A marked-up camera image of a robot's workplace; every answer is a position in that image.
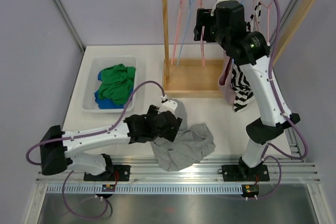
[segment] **plastic container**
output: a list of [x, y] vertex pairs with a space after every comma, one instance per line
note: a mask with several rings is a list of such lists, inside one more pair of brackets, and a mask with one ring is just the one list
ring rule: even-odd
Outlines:
[[[95, 102], [94, 93], [99, 89], [101, 81], [98, 74], [104, 68], [109, 68], [117, 64], [124, 64], [126, 67], [135, 67], [134, 87], [138, 85], [138, 62], [134, 56], [102, 56], [92, 59], [90, 71], [88, 72], [86, 84], [82, 91], [82, 110], [92, 113], [121, 113], [122, 109], [100, 109]], [[126, 111], [134, 109], [136, 94], [134, 94]]]

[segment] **wooden rod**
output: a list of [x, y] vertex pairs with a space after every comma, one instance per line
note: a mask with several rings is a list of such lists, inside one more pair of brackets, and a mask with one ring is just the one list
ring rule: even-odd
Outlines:
[[168, 38], [168, 13], [167, 0], [162, 0], [163, 37], [164, 37], [164, 73], [166, 82], [169, 82], [169, 38]]
[[295, 32], [299, 29], [302, 21], [308, 14], [310, 8], [313, 6], [316, 0], [302, 0], [298, 9], [294, 13], [289, 24], [286, 26], [286, 29], [283, 31], [282, 36], [279, 39], [277, 46], [277, 55], [274, 60], [274, 64], [278, 61], [280, 55], [283, 53], [290, 40], [294, 36]]

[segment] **zebra print cloth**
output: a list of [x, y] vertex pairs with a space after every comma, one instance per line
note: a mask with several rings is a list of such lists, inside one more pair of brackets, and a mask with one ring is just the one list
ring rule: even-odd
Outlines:
[[[246, 23], [248, 31], [254, 31], [254, 23], [258, 22], [261, 16], [261, 2], [254, 8], [254, 13], [250, 16], [250, 21]], [[241, 112], [247, 108], [247, 106], [254, 101], [255, 97], [251, 90], [250, 83], [247, 81], [245, 75], [240, 70], [240, 67], [232, 64], [232, 77], [231, 77], [231, 88], [236, 92], [236, 98], [233, 104], [233, 109], [235, 112]]]

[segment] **gray cloth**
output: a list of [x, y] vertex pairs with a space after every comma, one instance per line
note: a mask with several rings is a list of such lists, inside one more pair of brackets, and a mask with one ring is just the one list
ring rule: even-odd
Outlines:
[[183, 120], [175, 141], [158, 137], [151, 142], [157, 162], [167, 172], [182, 170], [200, 162], [215, 149], [214, 138], [206, 124], [196, 124], [188, 129], [185, 107], [179, 100], [174, 101], [178, 103], [175, 116]]

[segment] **wooden frame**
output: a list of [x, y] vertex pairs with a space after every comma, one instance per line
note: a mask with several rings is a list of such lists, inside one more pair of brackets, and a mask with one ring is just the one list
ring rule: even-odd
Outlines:
[[[302, 0], [288, 26], [282, 31], [277, 47], [275, 62], [289, 44], [293, 35], [306, 17], [315, 0]], [[221, 92], [217, 80], [222, 72], [223, 60], [207, 59], [202, 68], [200, 58], [181, 59], [179, 67], [171, 66], [169, 59], [167, 0], [162, 0], [164, 31], [164, 75], [163, 85], [166, 94], [171, 97], [220, 98]]]

